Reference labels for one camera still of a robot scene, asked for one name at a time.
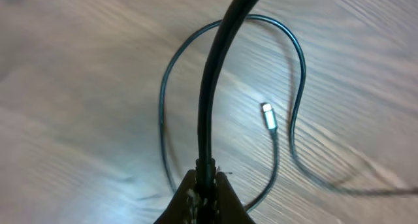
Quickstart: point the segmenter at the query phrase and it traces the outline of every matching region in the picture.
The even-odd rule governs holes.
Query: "silver connector tip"
[[[261,105],[264,112],[264,119],[266,121],[266,126],[268,130],[276,130],[277,129],[277,121],[274,115],[274,111],[272,105],[270,103],[264,103]]]

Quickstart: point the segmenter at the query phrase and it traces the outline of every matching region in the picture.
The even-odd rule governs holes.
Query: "wooden table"
[[[0,223],[151,223],[170,192],[157,100],[167,63],[232,0],[0,0]],[[308,65],[296,143],[346,187],[418,185],[418,0],[261,0]],[[197,158],[197,105],[215,31],[180,58],[167,90],[177,184]],[[418,199],[324,191],[291,164],[286,125],[298,61],[280,31],[248,22],[216,91],[213,151],[242,202],[264,187],[280,125],[276,186],[258,223],[416,223]]]

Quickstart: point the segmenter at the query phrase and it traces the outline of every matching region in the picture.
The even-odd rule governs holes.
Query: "wood grain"
[[[170,58],[231,0],[0,0],[0,223],[151,223],[169,191],[157,100]],[[296,142],[303,161],[346,187],[418,185],[418,0],[261,0],[308,64]],[[179,59],[167,90],[177,184],[197,158],[200,78],[215,31]],[[298,83],[291,43],[243,25],[219,79],[214,157],[242,202],[263,188],[280,124],[280,177],[257,223],[416,223],[418,199],[355,198],[310,184],[286,127]]]

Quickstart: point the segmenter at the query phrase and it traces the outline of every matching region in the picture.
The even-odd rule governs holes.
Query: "cable connector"
[[[264,120],[266,122],[267,129],[272,132],[276,132],[278,127],[272,105],[270,103],[263,103],[261,108],[263,109]]]

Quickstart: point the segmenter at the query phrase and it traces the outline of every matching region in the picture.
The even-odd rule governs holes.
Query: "black tube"
[[[219,30],[216,33],[214,42],[209,52],[201,83],[199,96],[199,115],[197,122],[197,136],[199,143],[200,173],[197,174],[197,185],[208,191],[213,188],[214,168],[211,165],[212,147],[212,105],[214,102],[215,88],[223,61],[227,55],[238,29],[246,19],[247,14],[258,0],[233,0],[229,6]]]

